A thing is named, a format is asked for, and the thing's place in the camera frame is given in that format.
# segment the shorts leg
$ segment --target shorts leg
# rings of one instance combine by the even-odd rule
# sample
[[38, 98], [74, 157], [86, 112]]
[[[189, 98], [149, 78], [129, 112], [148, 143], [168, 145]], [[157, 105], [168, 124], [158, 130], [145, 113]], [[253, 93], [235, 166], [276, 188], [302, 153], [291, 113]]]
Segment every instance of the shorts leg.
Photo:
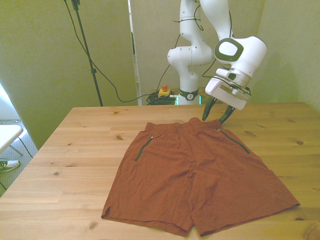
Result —
[[197, 133], [199, 159], [190, 196], [201, 236], [279, 213], [299, 202], [262, 160], [233, 133]]
[[186, 236], [194, 225], [189, 152], [177, 134], [139, 133], [122, 159], [101, 217]]

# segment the zipper pocket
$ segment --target zipper pocket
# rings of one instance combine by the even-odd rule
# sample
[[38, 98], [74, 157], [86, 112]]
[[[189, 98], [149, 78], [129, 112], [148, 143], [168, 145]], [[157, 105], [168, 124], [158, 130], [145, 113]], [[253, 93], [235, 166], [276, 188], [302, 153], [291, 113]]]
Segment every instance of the zipper pocket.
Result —
[[141, 147], [141, 149], [140, 149], [140, 151], [139, 151], [139, 153], [138, 153], [138, 156], [136, 157], [135, 161], [138, 161], [138, 160], [139, 160], [140, 155], [142, 154], [142, 151], [144, 150], [144, 148], [145, 148], [146, 146], [148, 146], [148, 144], [151, 142], [152, 139], [154, 139], [153, 136], [146, 142], [145, 145], [143, 145], [143, 146]]
[[240, 147], [242, 147], [248, 154], [250, 154], [249, 150], [240, 142], [238, 142], [237, 140], [229, 137], [224, 131], [221, 131], [219, 128], [217, 128], [217, 130], [222, 133], [223, 135], [225, 135], [228, 139], [230, 139], [231, 141], [235, 142], [236, 144], [238, 144]]

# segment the stand pole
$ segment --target stand pole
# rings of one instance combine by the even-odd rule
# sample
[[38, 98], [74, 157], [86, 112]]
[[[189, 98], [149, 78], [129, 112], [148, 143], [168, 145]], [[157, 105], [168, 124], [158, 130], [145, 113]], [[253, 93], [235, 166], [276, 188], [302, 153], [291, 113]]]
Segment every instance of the stand pole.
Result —
[[91, 73], [92, 73], [92, 76], [93, 76], [96, 92], [98, 94], [100, 106], [103, 107], [104, 105], [102, 103], [102, 99], [101, 99], [101, 95], [100, 95], [100, 91], [99, 91], [99, 87], [98, 87], [98, 82], [97, 82], [97, 78], [96, 78], [97, 70], [93, 67], [93, 64], [92, 64], [92, 60], [91, 60], [91, 57], [90, 57], [90, 53], [89, 53], [89, 49], [88, 49], [88, 45], [87, 45], [87, 41], [86, 41], [86, 37], [85, 37], [85, 32], [84, 32], [84, 29], [82, 27], [82, 23], [81, 23], [79, 11], [78, 11], [79, 10], [78, 5], [80, 5], [80, 0], [71, 0], [71, 1], [72, 1], [73, 9], [75, 10], [76, 16], [78, 18], [78, 22], [79, 22], [79, 26], [80, 26], [81, 33], [82, 33], [82, 38], [83, 38], [83, 41], [84, 41], [86, 54], [87, 54], [88, 59], [89, 59], [89, 63], [90, 63], [90, 67], [91, 67]]

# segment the wooden table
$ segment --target wooden table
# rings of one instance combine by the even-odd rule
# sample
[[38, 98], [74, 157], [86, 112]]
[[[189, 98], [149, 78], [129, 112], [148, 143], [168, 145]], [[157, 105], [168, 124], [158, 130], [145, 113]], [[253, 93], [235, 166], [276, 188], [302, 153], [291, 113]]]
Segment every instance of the wooden table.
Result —
[[[74, 108], [0, 198], [1, 240], [182, 240], [101, 219], [119, 163], [147, 122], [201, 119], [204, 105]], [[219, 118], [214, 106], [207, 121]], [[223, 124], [288, 187], [301, 206], [203, 239], [320, 239], [320, 115], [304, 103], [247, 104]], [[201, 239], [195, 228], [188, 239]]]

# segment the sneaker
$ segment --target sneaker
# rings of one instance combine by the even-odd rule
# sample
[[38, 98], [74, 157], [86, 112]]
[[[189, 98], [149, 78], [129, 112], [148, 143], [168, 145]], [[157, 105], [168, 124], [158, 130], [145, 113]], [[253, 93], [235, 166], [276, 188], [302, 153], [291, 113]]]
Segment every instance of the sneaker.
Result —
[[10, 172], [20, 166], [20, 161], [0, 161], [0, 173]]

